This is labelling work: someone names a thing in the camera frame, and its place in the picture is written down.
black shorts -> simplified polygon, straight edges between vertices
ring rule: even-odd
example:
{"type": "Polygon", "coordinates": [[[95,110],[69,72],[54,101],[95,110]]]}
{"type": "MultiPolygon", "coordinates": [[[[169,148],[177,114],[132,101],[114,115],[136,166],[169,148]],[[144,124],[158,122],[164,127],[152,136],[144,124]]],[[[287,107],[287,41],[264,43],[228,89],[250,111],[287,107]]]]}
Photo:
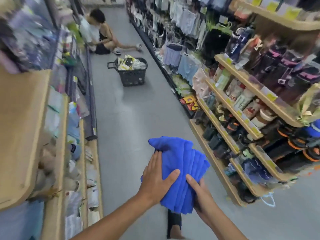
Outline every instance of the black shorts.
{"type": "MultiPolygon", "coordinates": [[[[100,32],[99,32],[99,34],[100,34],[100,40],[104,40],[107,38],[107,37],[103,36],[100,32]]],[[[110,54],[111,51],[110,51],[110,49],[106,48],[104,46],[104,44],[98,44],[96,47],[95,53],[98,55],[107,55],[107,54],[110,54]]]]}

hand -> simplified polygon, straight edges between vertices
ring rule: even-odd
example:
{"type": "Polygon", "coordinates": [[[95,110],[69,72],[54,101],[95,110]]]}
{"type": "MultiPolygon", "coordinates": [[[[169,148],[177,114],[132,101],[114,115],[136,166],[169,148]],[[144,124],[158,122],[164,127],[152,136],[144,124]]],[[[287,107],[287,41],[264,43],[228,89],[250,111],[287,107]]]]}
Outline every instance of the hand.
{"type": "Polygon", "coordinates": [[[205,184],[205,180],[203,178],[200,179],[200,182],[198,184],[197,181],[195,181],[195,179],[189,174],[186,175],[186,180],[197,194],[194,203],[195,211],[197,212],[198,216],[202,219],[202,221],[212,229],[212,225],[209,220],[209,215],[210,209],[212,208],[212,205],[215,204],[215,202],[205,184]]]}
{"type": "Polygon", "coordinates": [[[143,178],[137,196],[144,198],[150,207],[158,204],[171,185],[177,180],[180,170],[174,170],[162,180],[162,152],[156,151],[143,171],[143,178]]]}

store aisle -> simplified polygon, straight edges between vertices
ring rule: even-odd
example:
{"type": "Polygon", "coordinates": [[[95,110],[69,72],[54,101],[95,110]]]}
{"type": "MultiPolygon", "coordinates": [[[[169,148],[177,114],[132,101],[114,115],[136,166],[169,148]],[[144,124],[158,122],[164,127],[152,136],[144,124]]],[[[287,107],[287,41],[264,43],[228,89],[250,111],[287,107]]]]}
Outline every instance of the store aisle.
{"type": "MultiPolygon", "coordinates": [[[[103,11],[120,42],[142,43],[128,22],[125,9],[105,8],[103,11]]],[[[138,191],[140,176],[153,153],[153,148],[148,145],[149,138],[182,137],[193,141],[194,148],[201,150],[169,84],[145,47],[143,52],[130,51],[129,54],[147,60],[146,83],[128,88],[122,86],[116,70],[107,69],[107,62],[114,61],[115,55],[92,56],[105,215],[138,191]]],[[[205,175],[219,207],[252,240],[318,239],[318,180],[320,172],[299,180],[291,189],[278,191],[275,194],[276,208],[261,201],[241,208],[226,200],[227,194],[212,168],[205,175]]],[[[182,219],[182,232],[186,237],[216,239],[196,213],[182,219]]],[[[121,239],[164,240],[166,224],[166,209],[158,205],[138,219],[121,239]]]]}

white shirt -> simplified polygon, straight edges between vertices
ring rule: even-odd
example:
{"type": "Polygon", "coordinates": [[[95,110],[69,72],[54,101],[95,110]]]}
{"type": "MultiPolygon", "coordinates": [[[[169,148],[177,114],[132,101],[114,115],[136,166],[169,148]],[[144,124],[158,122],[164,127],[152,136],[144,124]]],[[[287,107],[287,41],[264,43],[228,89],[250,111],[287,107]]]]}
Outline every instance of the white shirt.
{"type": "MultiPolygon", "coordinates": [[[[79,31],[86,43],[99,42],[100,40],[99,27],[89,24],[85,17],[81,19],[79,31]]],[[[95,45],[89,46],[89,48],[92,51],[96,50],[95,45]]]]}

black plastic basket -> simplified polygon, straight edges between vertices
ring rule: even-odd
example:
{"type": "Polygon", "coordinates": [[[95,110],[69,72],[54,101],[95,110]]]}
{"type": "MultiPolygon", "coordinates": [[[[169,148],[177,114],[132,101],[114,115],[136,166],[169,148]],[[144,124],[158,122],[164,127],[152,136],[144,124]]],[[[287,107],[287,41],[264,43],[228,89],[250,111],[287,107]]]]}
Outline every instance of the black plastic basket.
{"type": "Polygon", "coordinates": [[[146,69],[148,68],[148,63],[143,58],[135,58],[144,64],[146,64],[145,69],[140,70],[130,70],[130,71],[121,71],[118,70],[118,58],[114,62],[108,62],[107,67],[109,69],[114,68],[120,75],[120,79],[122,82],[122,85],[124,87],[130,87],[130,86],[137,86],[144,84],[144,78],[146,76],[146,69]]]}

